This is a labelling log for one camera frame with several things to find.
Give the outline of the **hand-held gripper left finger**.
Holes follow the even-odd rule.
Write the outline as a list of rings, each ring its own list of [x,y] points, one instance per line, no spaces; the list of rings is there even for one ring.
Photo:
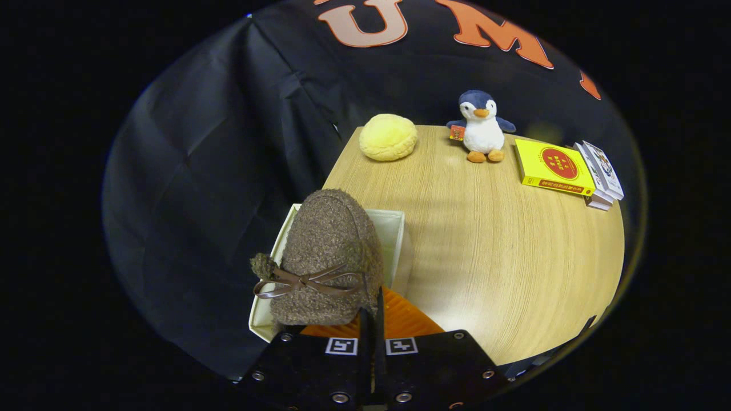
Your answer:
[[[363,408],[371,394],[373,319],[358,313],[357,338],[276,334],[243,376],[263,408]]]

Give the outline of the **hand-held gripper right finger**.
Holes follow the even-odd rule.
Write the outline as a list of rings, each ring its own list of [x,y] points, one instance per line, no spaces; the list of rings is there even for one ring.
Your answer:
[[[466,330],[387,339],[383,292],[378,303],[374,384],[386,409],[472,409],[509,388]]]

